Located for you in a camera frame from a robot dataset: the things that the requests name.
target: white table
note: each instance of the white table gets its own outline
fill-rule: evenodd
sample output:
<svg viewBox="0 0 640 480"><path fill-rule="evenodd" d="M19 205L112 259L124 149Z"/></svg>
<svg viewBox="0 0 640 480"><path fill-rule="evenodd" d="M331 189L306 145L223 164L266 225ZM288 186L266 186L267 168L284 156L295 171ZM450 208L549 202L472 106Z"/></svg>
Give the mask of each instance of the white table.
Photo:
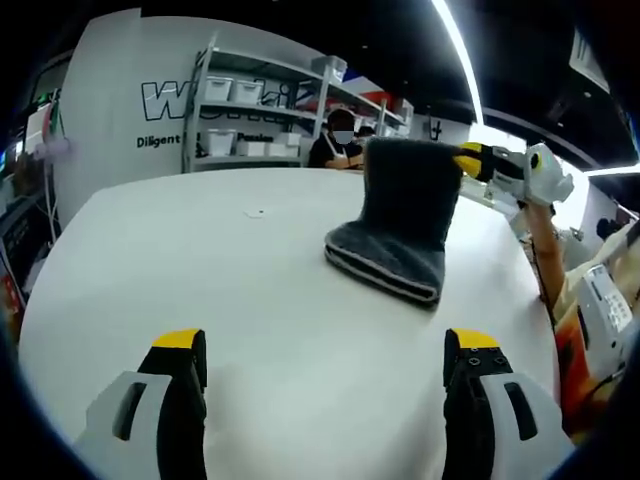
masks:
<svg viewBox="0 0 640 480"><path fill-rule="evenodd" d="M53 425L75 440L101 390L189 327L207 335L210 478L436 478L450 327L491 334L555 394L549 320L504 217L459 199L442 301L426 312L325 261L325 233L363 196L361 176L315 169L96 194L51 252L22 331L20 361Z"/></svg>

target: led light strip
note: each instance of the led light strip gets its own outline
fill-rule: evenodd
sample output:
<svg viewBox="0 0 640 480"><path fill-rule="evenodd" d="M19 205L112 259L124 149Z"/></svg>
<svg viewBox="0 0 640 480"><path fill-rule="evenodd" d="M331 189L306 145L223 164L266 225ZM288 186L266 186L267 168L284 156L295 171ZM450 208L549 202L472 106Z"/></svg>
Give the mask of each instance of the led light strip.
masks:
<svg viewBox="0 0 640 480"><path fill-rule="evenodd" d="M591 170L584 172L587 177L602 177L605 175L638 175L640 174L640 163L628 167L603 168L601 170Z"/></svg>
<svg viewBox="0 0 640 480"><path fill-rule="evenodd" d="M467 77L467 84L469 85L469 92L471 93L473 109L476 113L476 122L479 125L484 125L478 84L476 82L476 77L473 74L473 67L471 66L469 52L467 52L467 48L464 46L464 41L462 40L462 35L460 35L460 30L458 30L458 25L456 25L456 22L453 19L453 15L451 15L451 10L449 10L449 6L445 3L444 0L431 0L431 3L433 3L433 6L436 8L436 11L440 15L440 18L442 19L442 22L447 29L447 33L449 34L449 38L451 38L453 46L456 49L456 53L460 58L460 63L462 63L462 69L464 70L464 74Z"/></svg>

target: black shirt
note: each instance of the black shirt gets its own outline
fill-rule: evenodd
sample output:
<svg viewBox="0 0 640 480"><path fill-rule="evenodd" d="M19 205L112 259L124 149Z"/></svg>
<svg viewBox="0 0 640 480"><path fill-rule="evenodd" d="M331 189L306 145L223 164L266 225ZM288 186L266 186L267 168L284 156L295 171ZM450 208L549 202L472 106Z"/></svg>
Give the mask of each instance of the black shirt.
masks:
<svg viewBox="0 0 640 480"><path fill-rule="evenodd" d="M351 142L347 145L340 145L336 142L332 137L327 135L329 141L333 144L334 150L338 154L345 154L349 158L357 157L362 154L362 147L356 145ZM309 152L309 167L310 168L325 168L324 164L329 160L333 160L334 155L329 143L327 142L327 138L324 135L320 135L315 142L313 142L313 146L311 147L311 151Z"/></svg>

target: black ceiling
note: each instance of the black ceiling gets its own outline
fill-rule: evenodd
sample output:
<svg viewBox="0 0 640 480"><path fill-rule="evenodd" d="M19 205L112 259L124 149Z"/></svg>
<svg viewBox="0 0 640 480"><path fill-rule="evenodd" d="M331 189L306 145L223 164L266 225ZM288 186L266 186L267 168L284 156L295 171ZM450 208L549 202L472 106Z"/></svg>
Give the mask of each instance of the black ceiling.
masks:
<svg viewBox="0 0 640 480"><path fill-rule="evenodd" d="M72 11L77 18L64 32L64 38L49 42L47 54L73 48L88 19L123 8L142 7L143 15L149 16L217 18L272 31L338 55L385 90L408 98L419 113L430 108L434 115L472 120L462 67L429 0L207 3L183 1L180 6L163 7L160 2L149 0L76 0L66 10L58 3L47 15L46 23L43 21L43 28L59 28ZM637 157L617 102L569 67L572 18L585 18L584 12L576 14L575 9L565 9L552 0L447 3L469 50L483 107L551 132L603 166L630 163ZM586 18L592 20L585 27L591 32L593 18ZM606 60L603 67L611 66L611 59ZM528 140L541 138L539 133L514 127L504 118L489 115L485 120ZM578 167L591 168L574 153L550 143ZM634 186L628 179L624 182ZM640 208L633 194L620 191L621 181L604 183L607 192L624 198L630 208Z"/></svg>

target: face mask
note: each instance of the face mask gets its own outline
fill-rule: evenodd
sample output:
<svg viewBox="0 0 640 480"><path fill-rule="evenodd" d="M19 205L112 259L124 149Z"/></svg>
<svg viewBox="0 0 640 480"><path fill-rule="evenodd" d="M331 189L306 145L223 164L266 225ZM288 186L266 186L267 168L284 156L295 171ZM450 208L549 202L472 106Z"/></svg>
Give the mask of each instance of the face mask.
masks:
<svg viewBox="0 0 640 480"><path fill-rule="evenodd" d="M333 138L335 138L336 142L338 142L340 145L347 145L349 142L351 142L351 140L353 140L353 132L350 132L348 130L338 130L336 132L333 132Z"/></svg>

